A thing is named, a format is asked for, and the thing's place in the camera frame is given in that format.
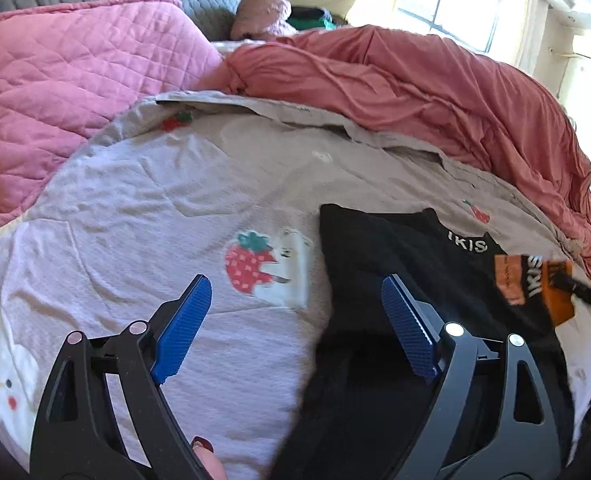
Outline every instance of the strawberry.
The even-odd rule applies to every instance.
[[[193,122],[191,112],[178,112],[173,117],[169,117],[162,121],[162,130],[164,132],[172,132],[180,126],[186,126]]]
[[[261,264],[277,262],[268,238],[255,231],[239,234],[237,242],[227,249],[224,261],[233,288],[250,296],[256,285],[273,281],[271,274],[259,270]]]
[[[468,200],[463,200],[463,202],[471,208],[473,216],[475,216],[480,222],[482,222],[483,224],[488,224],[491,221],[491,215],[488,215],[484,211],[479,210]]]

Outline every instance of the black t-shirt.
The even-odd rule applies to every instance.
[[[320,238],[333,313],[271,479],[385,478],[411,443],[437,381],[426,384],[413,374],[384,312],[381,286],[393,273],[445,322],[488,339],[525,338],[549,395],[561,454],[568,456],[574,410],[562,349],[547,316],[511,307],[496,287],[494,256],[505,253],[489,234],[455,234],[432,209],[367,214],[323,205]],[[476,376],[448,463],[493,437],[502,386],[502,370]],[[523,409],[528,416],[529,406]]]

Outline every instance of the window frame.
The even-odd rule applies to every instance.
[[[397,7],[397,11],[402,12],[403,14],[406,14],[407,16],[415,18],[416,20],[428,25],[430,27],[429,34],[431,33],[431,29],[435,29],[438,32],[441,32],[442,34],[446,34],[449,38],[452,38],[457,43],[464,45],[469,50],[472,50],[474,52],[478,52],[480,54],[488,54],[488,52],[491,50],[491,44],[493,43],[493,37],[495,36],[496,28],[498,27],[498,14],[499,14],[498,11],[499,11],[499,6],[502,3],[502,0],[498,0],[498,3],[496,5],[495,19],[493,20],[493,26],[491,27],[491,32],[489,33],[489,39],[487,40],[487,46],[486,46],[485,50],[479,50],[479,49],[473,47],[472,45],[470,45],[466,41],[462,40],[461,38],[459,38],[458,36],[456,36],[452,32],[449,32],[448,30],[443,28],[441,25],[438,25],[437,23],[435,23],[435,19],[437,18],[437,13],[440,10],[441,3],[442,3],[442,0],[437,0],[437,4],[435,4],[435,10],[433,12],[433,19],[432,20],[428,20],[428,19],[424,18],[423,16],[420,16],[419,14],[416,14],[415,12],[412,12],[410,10],[403,9],[402,7]]]

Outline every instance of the pillow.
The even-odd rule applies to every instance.
[[[291,16],[287,0],[242,0],[230,32],[233,41],[267,40],[293,36],[297,30],[286,20]]]
[[[0,14],[0,226],[137,99],[198,89],[222,58],[177,0]]]

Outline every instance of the pink quilted blanket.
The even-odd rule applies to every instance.
[[[581,242],[591,275],[591,164],[536,81],[433,35],[362,27],[277,41],[288,46],[238,49],[211,85],[326,108],[490,171]]]
[[[0,14],[0,226],[137,99],[221,63],[178,0],[103,0]]]

